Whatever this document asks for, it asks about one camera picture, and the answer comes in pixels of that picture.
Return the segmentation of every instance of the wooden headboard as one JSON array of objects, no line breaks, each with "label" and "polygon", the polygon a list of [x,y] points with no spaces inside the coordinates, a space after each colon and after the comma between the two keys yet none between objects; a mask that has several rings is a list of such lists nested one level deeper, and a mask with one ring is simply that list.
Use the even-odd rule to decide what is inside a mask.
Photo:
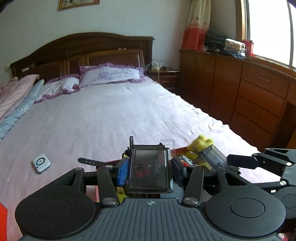
[{"label": "wooden headboard", "polygon": [[82,65],[106,62],[145,67],[152,61],[153,37],[128,37],[110,33],[78,33],[54,40],[10,65],[12,75],[39,74],[45,82],[79,74]]}]

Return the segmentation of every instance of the power outlet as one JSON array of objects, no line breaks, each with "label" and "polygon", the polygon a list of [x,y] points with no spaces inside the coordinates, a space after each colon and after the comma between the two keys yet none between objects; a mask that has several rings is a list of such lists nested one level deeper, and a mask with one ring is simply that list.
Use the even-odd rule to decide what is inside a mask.
[{"label": "power outlet", "polygon": [[4,66],[4,72],[5,73],[9,72],[9,66],[8,65],[7,66]]}]

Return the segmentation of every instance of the plastic case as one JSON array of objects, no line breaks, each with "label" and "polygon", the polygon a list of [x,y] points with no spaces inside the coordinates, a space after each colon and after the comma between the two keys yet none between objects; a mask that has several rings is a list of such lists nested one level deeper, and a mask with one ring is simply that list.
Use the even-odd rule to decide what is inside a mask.
[{"label": "plastic case", "polygon": [[233,172],[238,172],[238,168],[230,166],[226,157],[214,146],[210,145],[208,148],[202,150],[201,154],[193,161],[194,164],[207,162],[214,170],[218,168],[226,168]]},{"label": "plastic case", "polygon": [[129,193],[172,193],[170,149],[164,145],[134,145],[130,137]]}]

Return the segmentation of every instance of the framed picture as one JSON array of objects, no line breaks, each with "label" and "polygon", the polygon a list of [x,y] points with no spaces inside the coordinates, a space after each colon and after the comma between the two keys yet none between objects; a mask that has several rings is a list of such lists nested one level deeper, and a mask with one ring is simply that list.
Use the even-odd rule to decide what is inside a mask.
[{"label": "framed picture", "polygon": [[99,4],[100,0],[59,0],[59,10]]}]

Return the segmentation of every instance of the nightstand drawer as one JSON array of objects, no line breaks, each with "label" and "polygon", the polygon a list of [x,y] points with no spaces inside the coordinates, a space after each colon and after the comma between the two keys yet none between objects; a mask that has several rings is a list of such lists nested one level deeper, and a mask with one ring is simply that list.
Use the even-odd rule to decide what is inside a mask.
[{"label": "nightstand drawer", "polygon": [[270,134],[275,133],[279,119],[267,110],[240,96],[237,97],[235,110]]},{"label": "nightstand drawer", "polygon": [[175,87],[175,80],[176,80],[175,76],[173,76],[173,77],[161,76],[159,78],[159,83],[164,88],[174,88]]}]

